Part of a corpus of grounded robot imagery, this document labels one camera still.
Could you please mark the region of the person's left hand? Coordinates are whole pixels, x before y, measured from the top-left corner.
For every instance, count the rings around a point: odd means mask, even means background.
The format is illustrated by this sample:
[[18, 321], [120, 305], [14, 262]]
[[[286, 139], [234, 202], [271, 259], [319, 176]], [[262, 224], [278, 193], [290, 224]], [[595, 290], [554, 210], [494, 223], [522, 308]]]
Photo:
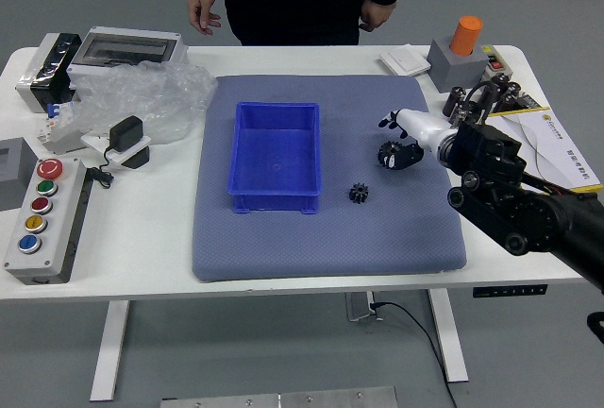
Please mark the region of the person's left hand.
[[390, 19], [395, 8], [396, 3], [380, 5], [372, 0], [363, 0], [359, 28], [365, 32], [373, 32]]

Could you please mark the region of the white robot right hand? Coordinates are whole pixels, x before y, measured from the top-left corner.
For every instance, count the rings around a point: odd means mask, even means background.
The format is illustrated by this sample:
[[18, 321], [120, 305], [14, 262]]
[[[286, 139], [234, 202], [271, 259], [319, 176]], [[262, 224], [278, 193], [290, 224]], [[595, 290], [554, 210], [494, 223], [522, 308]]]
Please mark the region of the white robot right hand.
[[400, 138], [412, 137], [412, 144], [388, 141], [378, 151], [377, 159], [387, 169], [402, 170], [410, 167], [431, 152], [444, 167], [448, 150], [457, 135], [457, 130], [449, 123], [428, 112], [419, 110], [393, 110], [381, 119], [378, 126], [389, 129], [400, 128]]

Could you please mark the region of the person's right hand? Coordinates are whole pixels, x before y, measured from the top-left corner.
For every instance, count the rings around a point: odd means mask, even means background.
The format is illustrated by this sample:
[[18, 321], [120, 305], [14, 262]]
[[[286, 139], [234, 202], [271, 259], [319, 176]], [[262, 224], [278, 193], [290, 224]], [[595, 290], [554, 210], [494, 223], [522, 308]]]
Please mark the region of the person's right hand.
[[188, 0], [187, 11], [190, 25], [201, 35], [211, 36], [221, 27], [221, 17], [212, 12], [215, 0]]

